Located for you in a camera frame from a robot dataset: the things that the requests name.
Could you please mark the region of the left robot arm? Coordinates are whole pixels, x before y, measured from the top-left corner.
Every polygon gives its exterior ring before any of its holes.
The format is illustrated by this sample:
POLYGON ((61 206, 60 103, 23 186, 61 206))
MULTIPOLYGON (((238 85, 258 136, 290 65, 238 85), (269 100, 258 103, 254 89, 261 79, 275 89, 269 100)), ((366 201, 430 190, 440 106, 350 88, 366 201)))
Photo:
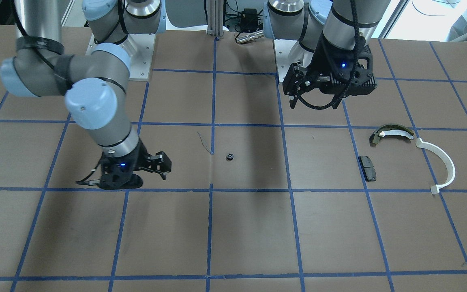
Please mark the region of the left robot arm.
POLYGON ((268 39, 295 40, 313 56, 289 65, 282 87, 290 98, 315 110, 336 109, 348 96, 377 87, 368 42, 388 0, 268 0, 263 31, 268 39))

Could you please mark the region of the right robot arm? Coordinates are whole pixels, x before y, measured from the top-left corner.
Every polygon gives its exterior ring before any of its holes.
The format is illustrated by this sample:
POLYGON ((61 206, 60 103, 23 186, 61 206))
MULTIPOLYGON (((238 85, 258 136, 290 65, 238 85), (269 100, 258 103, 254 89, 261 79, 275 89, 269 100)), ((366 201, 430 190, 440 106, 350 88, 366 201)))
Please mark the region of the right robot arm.
POLYGON ((132 72, 130 54, 122 47, 132 34, 165 31, 163 0, 84 0, 83 14, 96 46, 87 56, 67 54, 55 0, 12 0, 18 30, 16 55, 5 59, 0 77, 15 96, 63 96, 72 119, 101 148, 99 179, 78 185, 103 190, 136 189, 137 171, 166 179, 171 160, 165 152, 150 155, 126 115, 126 89, 132 72))

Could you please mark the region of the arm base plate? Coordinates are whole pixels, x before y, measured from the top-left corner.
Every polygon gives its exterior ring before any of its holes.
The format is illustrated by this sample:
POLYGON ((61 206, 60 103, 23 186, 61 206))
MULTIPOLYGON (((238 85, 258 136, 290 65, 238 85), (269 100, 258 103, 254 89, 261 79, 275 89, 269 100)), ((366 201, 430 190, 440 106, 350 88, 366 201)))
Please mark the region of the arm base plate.
POLYGON ((124 86, 126 80, 148 81, 154 51, 154 34, 133 34, 121 44, 97 44, 92 38, 86 56, 78 56, 71 70, 76 78, 96 77, 124 86))
POLYGON ((313 52, 305 50, 295 40, 275 39, 274 51, 280 84, 283 83, 290 64, 297 63, 302 67, 307 67, 313 58, 313 52))

